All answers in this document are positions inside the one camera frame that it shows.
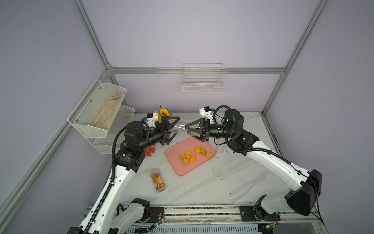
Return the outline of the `clear plastic cookie jar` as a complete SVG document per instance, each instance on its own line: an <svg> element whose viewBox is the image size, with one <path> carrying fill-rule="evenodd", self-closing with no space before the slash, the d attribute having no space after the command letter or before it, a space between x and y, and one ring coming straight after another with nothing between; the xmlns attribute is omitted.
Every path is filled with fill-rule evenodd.
<svg viewBox="0 0 374 234"><path fill-rule="evenodd" d="M216 145L215 151L217 154L222 154L225 151L226 145Z"/></svg>

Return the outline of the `clear jar with brown cookies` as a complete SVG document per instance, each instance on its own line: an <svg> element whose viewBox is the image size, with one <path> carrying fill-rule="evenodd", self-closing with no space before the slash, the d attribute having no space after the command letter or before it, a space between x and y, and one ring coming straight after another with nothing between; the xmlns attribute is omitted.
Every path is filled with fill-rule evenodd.
<svg viewBox="0 0 374 234"><path fill-rule="evenodd" d="M162 191L165 190L164 181L163 181L163 179L161 177L161 174L158 170L151 171L151 178L152 178L153 183L156 185L156 188L155 188L156 191L161 193Z"/></svg>

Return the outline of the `clear jar with orange cookies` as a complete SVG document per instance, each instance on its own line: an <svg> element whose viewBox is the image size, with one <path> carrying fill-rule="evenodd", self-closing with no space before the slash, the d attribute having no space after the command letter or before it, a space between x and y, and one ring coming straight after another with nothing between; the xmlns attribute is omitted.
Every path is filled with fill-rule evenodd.
<svg viewBox="0 0 374 234"><path fill-rule="evenodd" d="M191 131L185 128L185 125L176 125L172 129L173 133L177 134L184 134L184 135L189 135L189 136L194 136L195 134Z"/></svg>

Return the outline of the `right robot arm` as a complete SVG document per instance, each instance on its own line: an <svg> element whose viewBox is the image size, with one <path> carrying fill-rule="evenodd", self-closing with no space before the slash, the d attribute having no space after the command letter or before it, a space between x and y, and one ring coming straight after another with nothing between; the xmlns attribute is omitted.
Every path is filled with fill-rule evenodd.
<svg viewBox="0 0 374 234"><path fill-rule="evenodd" d="M187 131L194 133L194 138L202 142L211 138L224 139L225 145L234 153L255 160L288 186L282 193L262 195L252 208L253 219L265 221L288 210L304 216L312 214L313 209L320 211L322 174L319 171L309 171L272 151L256 135L244 129L244 116L236 109L227 105L216 109L207 106L199 112L200 119L185 125Z"/></svg>

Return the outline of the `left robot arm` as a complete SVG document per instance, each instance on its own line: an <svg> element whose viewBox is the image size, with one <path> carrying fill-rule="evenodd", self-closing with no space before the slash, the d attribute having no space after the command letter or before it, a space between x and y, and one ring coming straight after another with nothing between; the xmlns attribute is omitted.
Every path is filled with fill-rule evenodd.
<svg viewBox="0 0 374 234"><path fill-rule="evenodd" d="M168 145L175 137L170 131L180 117L162 116L161 120L154 127L132 121L117 133L111 175L89 214L78 227L71 227L69 234L123 234L136 222L149 219L149 201L136 198L121 211L120 198L145 159L145 150L157 143Z"/></svg>

